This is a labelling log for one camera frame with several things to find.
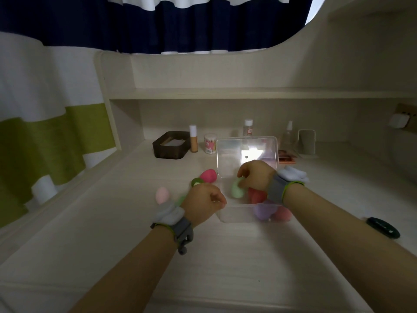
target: shelf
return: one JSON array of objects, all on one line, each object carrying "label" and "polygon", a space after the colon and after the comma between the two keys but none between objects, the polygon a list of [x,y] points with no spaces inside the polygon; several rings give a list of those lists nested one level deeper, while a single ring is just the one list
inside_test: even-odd
[{"label": "shelf", "polygon": [[417,0],[353,0],[329,13],[329,20],[396,13],[417,8]]},{"label": "shelf", "polygon": [[[416,187],[347,143],[318,143],[317,152],[319,159],[297,159],[307,186],[353,215],[389,221],[401,232],[397,242],[417,253]],[[149,232],[156,189],[176,199],[208,168],[216,156],[158,159],[144,141],[1,265],[0,286],[85,292]],[[239,311],[370,311],[296,219],[224,224],[214,215],[195,229],[188,254],[175,255],[153,299]]]},{"label": "shelf", "polygon": [[414,98],[402,91],[319,89],[319,88],[184,88],[132,89],[109,93],[112,100],[163,99],[359,99]]}]

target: olive green curtain stripe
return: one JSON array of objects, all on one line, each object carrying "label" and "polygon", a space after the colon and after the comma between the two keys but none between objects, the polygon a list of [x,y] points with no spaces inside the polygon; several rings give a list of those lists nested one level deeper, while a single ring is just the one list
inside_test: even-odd
[{"label": "olive green curtain stripe", "polygon": [[116,146],[104,103],[66,107],[81,142],[83,154]]},{"label": "olive green curtain stripe", "polygon": [[86,168],[82,147],[67,114],[25,122],[54,184],[64,184]]},{"label": "olive green curtain stripe", "polygon": [[18,197],[11,193],[0,178],[0,227],[3,227],[28,212],[26,207],[19,202]]},{"label": "olive green curtain stripe", "polygon": [[22,119],[1,121],[0,179],[8,192],[24,204],[32,198],[32,185],[46,174],[43,159]]}]

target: person's left hand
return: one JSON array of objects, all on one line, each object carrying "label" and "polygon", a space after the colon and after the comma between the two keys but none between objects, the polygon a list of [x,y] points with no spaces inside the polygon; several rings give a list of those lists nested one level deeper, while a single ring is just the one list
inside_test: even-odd
[{"label": "person's left hand", "polygon": [[225,207],[227,201],[220,189],[213,184],[202,183],[192,187],[181,203],[185,218],[193,228],[208,220]]}]

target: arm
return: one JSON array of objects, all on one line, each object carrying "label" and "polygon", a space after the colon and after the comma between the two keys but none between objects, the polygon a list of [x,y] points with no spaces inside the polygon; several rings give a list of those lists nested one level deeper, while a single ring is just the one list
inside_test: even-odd
[{"label": "arm", "polygon": [[[244,164],[242,187],[266,191],[275,171]],[[375,312],[417,310],[417,258],[363,221],[301,184],[291,184],[284,205]]]},{"label": "arm", "polygon": [[[225,204],[226,199],[216,186],[199,184],[191,188],[181,207],[195,228]],[[78,301],[70,313],[142,312],[177,248],[171,231],[156,226]]]}]

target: white plug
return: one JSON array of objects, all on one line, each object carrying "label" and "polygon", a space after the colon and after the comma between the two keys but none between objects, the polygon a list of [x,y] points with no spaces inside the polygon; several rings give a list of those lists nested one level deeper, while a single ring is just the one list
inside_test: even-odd
[{"label": "white plug", "polygon": [[404,128],[407,125],[409,119],[410,115],[396,113],[389,119],[388,126],[393,128]]}]

